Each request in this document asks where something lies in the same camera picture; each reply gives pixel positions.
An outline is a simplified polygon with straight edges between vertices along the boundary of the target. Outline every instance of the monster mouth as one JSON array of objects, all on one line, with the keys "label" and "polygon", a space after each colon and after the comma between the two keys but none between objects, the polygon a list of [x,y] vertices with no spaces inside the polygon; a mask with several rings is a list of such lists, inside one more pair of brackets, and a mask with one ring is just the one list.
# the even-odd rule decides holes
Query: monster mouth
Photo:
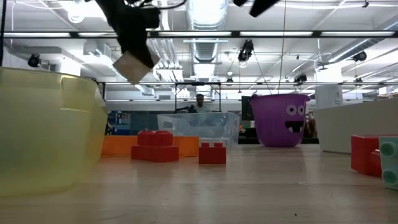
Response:
[{"label": "monster mouth", "polygon": [[286,121],[285,126],[291,133],[300,133],[303,131],[303,121]]}]

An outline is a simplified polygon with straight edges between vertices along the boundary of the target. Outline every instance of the red lego brick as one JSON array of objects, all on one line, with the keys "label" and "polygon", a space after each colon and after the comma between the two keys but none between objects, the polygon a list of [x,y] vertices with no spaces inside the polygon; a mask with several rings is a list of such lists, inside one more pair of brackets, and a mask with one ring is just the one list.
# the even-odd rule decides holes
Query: red lego brick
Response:
[{"label": "red lego brick", "polygon": [[178,161],[179,148],[173,146],[173,134],[168,131],[141,131],[138,134],[138,146],[131,148],[131,159],[152,162]]},{"label": "red lego brick", "polygon": [[226,148],[223,143],[214,143],[214,147],[202,143],[199,148],[199,164],[226,164]]},{"label": "red lego brick", "polygon": [[381,177],[379,136],[351,137],[351,168],[361,174]]}]

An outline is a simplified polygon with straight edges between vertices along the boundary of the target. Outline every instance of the orange block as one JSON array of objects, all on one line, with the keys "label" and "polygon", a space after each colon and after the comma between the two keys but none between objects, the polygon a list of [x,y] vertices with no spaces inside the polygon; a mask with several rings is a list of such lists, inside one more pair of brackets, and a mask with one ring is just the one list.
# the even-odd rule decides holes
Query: orange block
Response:
[{"label": "orange block", "polygon": [[130,156],[131,147],[137,144],[137,136],[105,136],[102,157]]},{"label": "orange block", "polygon": [[174,136],[173,145],[179,146],[180,157],[196,157],[199,155],[199,136]]}]

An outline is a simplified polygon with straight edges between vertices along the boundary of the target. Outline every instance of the clear plastic storage bin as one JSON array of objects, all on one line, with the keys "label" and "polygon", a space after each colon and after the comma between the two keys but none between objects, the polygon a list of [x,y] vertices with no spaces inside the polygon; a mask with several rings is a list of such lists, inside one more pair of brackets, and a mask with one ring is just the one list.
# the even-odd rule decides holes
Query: clear plastic storage bin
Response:
[{"label": "clear plastic storage bin", "polygon": [[157,115],[159,130],[176,136],[199,136],[201,142],[238,145],[239,116],[234,113],[185,113]]},{"label": "clear plastic storage bin", "polygon": [[73,185],[101,156],[107,111],[95,82],[0,67],[0,196]]}]

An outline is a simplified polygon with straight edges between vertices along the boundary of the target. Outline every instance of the purple monster bucket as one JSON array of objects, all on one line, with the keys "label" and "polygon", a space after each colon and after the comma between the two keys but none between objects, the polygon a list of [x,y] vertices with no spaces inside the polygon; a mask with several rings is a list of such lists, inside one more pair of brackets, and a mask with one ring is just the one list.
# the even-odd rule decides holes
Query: purple monster bucket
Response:
[{"label": "purple monster bucket", "polygon": [[253,96],[257,137],[269,147],[294,147],[301,143],[307,95],[281,94]]}]

